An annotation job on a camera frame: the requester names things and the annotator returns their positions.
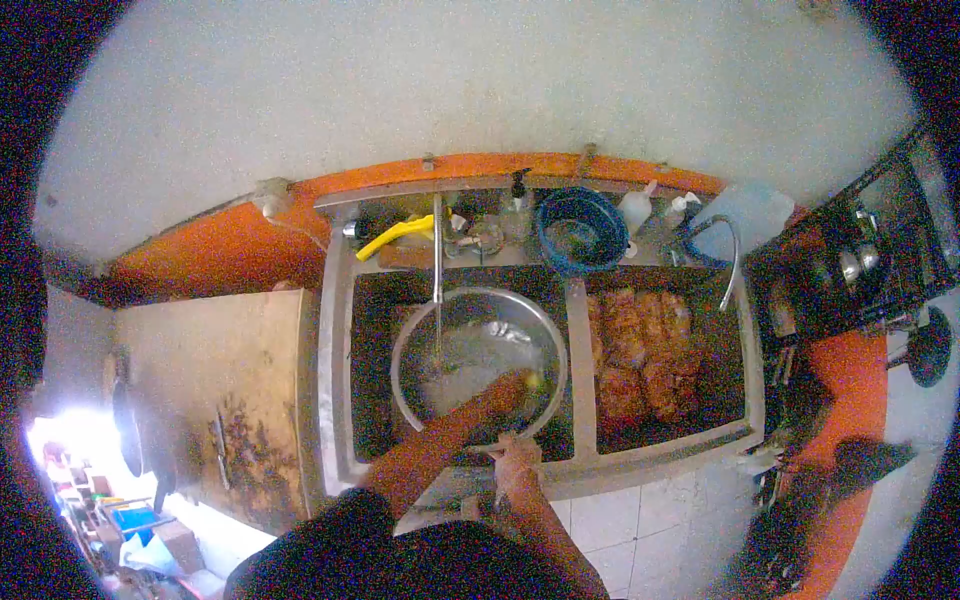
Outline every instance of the hand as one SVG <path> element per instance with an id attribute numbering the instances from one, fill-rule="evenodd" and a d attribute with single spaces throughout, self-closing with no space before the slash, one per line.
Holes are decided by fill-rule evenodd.
<path id="1" fill-rule="evenodd" d="M 500 434 L 503 449 L 491 452 L 496 461 L 493 473 L 496 493 L 505 494 L 513 509 L 523 512 L 542 496 L 540 463 L 542 451 L 532 438 L 519 440 L 509 433 Z"/>
<path id="2" fill-rule="evenodd" d="M 529 369 L 521 369 L 497 377 L 480 395 L 484 408 L 494 415 L 506 415 L 519 408 L 527 393 L 527 377 L 531 374 L 533 372 Z"/>

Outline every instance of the black appliance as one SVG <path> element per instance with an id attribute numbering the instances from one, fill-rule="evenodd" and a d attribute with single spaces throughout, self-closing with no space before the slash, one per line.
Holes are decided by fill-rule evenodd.
<path id="1" fill-rule="evenodd" d="M 947 187 L 920 128 L 744 261 L 768 355 L 882 329 L 955 287 L 958 266 Z"/>

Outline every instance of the bright light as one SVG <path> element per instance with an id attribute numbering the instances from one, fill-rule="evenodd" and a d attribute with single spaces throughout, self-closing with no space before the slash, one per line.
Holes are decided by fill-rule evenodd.
<path id="1" fill-rule="evenodd" d="M 78 460 L 97 461 L 120 449 L 120 433 L 113 424 L 113 414 L 84 408 L 67 409 L 53 419 L 38 417 L 27 432 L 27 440 L 41 464 L 43 445 L 51 441 L 63 444 Z"/>

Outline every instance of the wooden cabinet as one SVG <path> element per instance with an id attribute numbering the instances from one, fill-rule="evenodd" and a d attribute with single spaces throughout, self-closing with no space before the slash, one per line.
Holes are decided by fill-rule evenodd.
<path id="1" fill-rule="evenodd" d="M 177 455 L 178 492 L 273 535 L 308 517 L 298 407 L 316 396 L 318 306 L 297 290 L 116 313 L 144 445 L 152 438 Z M 218 409 L 229 490 L 217 460 Z"/>

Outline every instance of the orange wall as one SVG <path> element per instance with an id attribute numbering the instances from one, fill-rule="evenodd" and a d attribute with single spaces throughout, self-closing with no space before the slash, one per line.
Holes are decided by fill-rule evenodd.
<path id="1" fill-rule="evenodd" d="M 502 175 L 525 167 L 532 167 L 536 175 L 562 177 L 574 173 L 579 158 L 556 153 L 453 155 L 438 156 L 433 171 L 424 171 L 420 159 L 411 159 L 332 173 L 295 183 L 291 188 L 295 207 L 278 218 L 327 240 L 329 224 L 312 208 L 322 194 L 402 181 Z M 597 156 L 587 176 L 639 182 L 657 179 L 663 185 L 702 194 L 716 194 L 724 187 L 724 182 L 708 175 L 657 169 L 642 160 Z M 323 271 L 324 255 L 309 238 L 267 223 L 246 203 L 187 222 L 117 258 L 107 302 L 123 305 L 176 296 L 259 292 L 283 279 L 319 287 Z"/>
<path id="2" fill-rule="evenodd" d="M 804 450 L 798 462 L 831 467 L 837 443 L 854 435 L 883 439 L 887 419 L 887 340 L 858 331 L 818 342 L 810 349 L 810 364 L 836 397 L 827 424 Z M 843 501 L 811 538 L 813 560 L 804 588 L 791 600 L 826 598 L 847 563 L 870 504 L 870 490 Z"/>

